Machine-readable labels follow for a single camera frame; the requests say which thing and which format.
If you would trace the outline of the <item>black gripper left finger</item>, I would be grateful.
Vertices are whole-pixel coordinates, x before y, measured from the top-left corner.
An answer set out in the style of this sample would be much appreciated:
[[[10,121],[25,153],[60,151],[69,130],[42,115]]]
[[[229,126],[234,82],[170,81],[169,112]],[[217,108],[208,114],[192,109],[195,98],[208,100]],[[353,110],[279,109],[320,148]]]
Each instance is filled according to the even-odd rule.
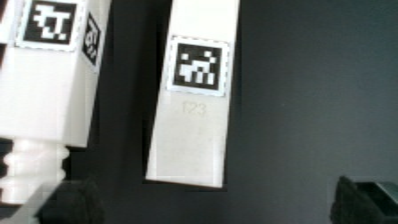
[[[35,218],[39,224],[105,224],[101,194],[90,178],[58,185]]]

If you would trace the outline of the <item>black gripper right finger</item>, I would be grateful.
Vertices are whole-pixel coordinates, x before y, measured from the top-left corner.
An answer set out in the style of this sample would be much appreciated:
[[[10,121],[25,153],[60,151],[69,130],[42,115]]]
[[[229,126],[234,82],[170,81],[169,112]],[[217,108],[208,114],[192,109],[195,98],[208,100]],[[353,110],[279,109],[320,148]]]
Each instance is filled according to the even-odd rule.
[[[398,184],[339,177],[330,208],[332,224],[398,224]]]

